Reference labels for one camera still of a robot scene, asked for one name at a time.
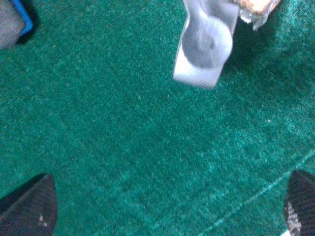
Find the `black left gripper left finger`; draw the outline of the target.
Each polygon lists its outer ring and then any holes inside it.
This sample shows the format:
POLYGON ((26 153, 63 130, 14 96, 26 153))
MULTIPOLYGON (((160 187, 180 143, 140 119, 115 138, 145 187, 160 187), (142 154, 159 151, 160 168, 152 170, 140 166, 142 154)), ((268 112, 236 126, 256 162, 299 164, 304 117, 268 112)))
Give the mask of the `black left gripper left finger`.
POLYGON ((51 236, 58 217, 52 174, 40 173, 0 199, 2 236, 51 236))

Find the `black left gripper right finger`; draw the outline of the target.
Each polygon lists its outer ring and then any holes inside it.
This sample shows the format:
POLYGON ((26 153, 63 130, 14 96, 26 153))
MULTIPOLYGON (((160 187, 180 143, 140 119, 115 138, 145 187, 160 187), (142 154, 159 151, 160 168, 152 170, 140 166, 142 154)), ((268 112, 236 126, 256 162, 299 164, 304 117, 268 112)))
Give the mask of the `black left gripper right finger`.
POLYGON ((315 234, 315 176, 295 170, 291 173, 283 214, 291 236, 315 234))

